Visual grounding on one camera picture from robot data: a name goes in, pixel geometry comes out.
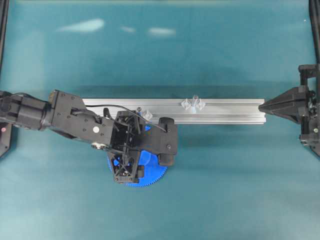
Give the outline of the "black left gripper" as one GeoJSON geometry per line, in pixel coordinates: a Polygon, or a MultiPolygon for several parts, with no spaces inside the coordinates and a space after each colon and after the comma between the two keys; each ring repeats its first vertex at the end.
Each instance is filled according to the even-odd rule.
{"type": "Polygon", "coordinates": [[[108,165],[113,179],[118,184],[138,184],[144,176],[144,167],[139,165],[141,150],[134,140],[142,133],[141,115],[135,110],[119,111],[115,118],[109,108],[103,108],[103,116],[113,121],[110,144],[108,146],[108,165]]]}

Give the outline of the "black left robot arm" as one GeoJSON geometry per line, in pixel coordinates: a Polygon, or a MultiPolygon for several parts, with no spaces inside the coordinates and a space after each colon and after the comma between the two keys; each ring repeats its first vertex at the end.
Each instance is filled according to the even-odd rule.
{"type": "Polygon", "coordinates": [[[18,128],[51,130],[65,138],[106,151],[117,183],[139,183],[145,168],[141,151],[129,148],[136,127],[133,116],[115,120],[87,109],[83,99],[53,91],[47,101],[27,93],[0,93],[0,120],[18,128]]]}

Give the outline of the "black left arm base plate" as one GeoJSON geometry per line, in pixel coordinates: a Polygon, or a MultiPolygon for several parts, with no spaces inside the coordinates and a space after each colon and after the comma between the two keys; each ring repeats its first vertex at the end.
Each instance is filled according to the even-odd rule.
{"type": "Polygon", "coordinates": [[[12,124],[0,123],[0,157],[3,157],[11,147],[12,124]]]}

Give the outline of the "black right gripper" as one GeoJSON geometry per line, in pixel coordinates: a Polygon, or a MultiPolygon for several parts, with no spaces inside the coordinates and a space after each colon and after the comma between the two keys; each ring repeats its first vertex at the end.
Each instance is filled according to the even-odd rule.
{"type": "Polygon", "coordinates": [[[299,140],[320,159],[320,65],[300,65],[300,85],[293,87],[279,96],[267,100],[258,109],[268,115],[277,116],[301,124],[299,140]],[[315,90],[308,87],[308,79],[315,78],[315,90]],[[296,107],[278,108],[284,104],[295,104],[305,101],[308,115],[299,115],[296,107]]]}

